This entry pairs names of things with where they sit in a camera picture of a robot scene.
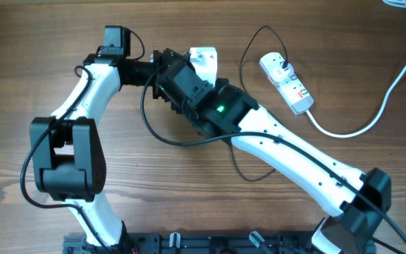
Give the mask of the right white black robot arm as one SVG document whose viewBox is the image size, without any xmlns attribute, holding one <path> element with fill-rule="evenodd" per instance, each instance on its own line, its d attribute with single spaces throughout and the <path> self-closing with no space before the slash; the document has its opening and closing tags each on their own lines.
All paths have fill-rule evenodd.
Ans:
<svg viewBox="0 0 406 254">
<path fill-rule="evenodd" d="M 227 140 L 296 183 L 327 213 L 312 236 L 322 253 L 365 253 L 379 224 L 388 219 L 390 177 L 367 173 L 324 154 L 226 79 L 201 79 L 190 64 L 161 64 L 154 89 L 171 101 L 203 139 Z"/>
</svg>

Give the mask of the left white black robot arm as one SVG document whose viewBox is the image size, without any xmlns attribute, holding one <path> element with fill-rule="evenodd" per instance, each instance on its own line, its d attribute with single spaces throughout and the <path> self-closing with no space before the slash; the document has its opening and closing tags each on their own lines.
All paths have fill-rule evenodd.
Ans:
<svg viewBox="0 0 406 254">
<path fill-rule="evenodd" d="M 194 68 L 191 54 L 170 49 L 153 55 L 151 62 L 130 58 L 134 31 L 118 25 L 104 28 L 104 43 L 78 68 L 80 80 L 67 100 L 51 116 L 30 124 L 31 149 L 20 174 L 24 198 L 40 208 L 27 193 L 25 176 L 33 164 L 35 185 L 54 200 L 51 208 L 70 209 L 85 230 L 79 244 L 91 253 L 134 253 L 136 245 L 125 223 L 113 212 L 103 189 L 106 161 L 97 126 L 111 98 L 123 85 L 147 82 L 159 66 L 181 60 Z"/>
</svg>

